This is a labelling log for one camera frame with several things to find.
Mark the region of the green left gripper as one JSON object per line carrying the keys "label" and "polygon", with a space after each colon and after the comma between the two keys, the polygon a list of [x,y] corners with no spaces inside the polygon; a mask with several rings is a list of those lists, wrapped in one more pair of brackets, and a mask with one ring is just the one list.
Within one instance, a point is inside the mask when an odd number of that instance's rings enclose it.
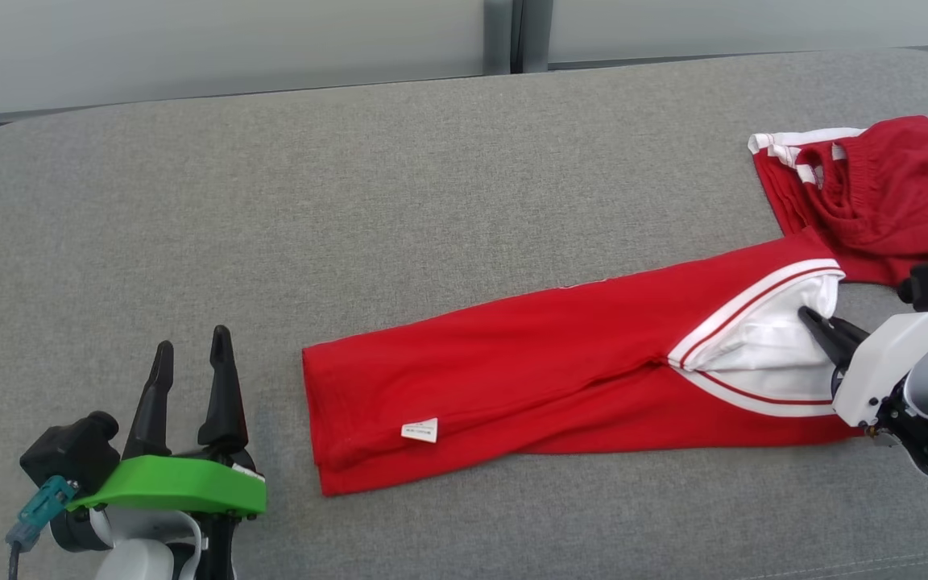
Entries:
{"label": "green left gripper", "polygon": [[[248,444],[246,411],[227,326],[214,327],[209,364],[213,379],[198,444],[218,453],[242,452]],[[267,482],[254,470],[166,458],[173,370],[173,345],[162,341],[122,461],[98,492],[68,507],[71,513],[84,510],[93,536],[106,545],[96,579],[237,579],[234,533],[244,520],[266,511]]]}

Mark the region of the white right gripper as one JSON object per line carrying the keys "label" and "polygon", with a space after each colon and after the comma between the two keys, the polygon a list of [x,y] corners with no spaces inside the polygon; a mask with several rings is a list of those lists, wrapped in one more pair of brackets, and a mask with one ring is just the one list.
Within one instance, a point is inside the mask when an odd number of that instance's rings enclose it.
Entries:
{"label": "white right gripper", "polygon": [[872,334],[809,307],[798,316],[835,368],[847,370],[832,404],[851,427],[875,425],[881,400],[928,354],[928,312],[898,313]]}

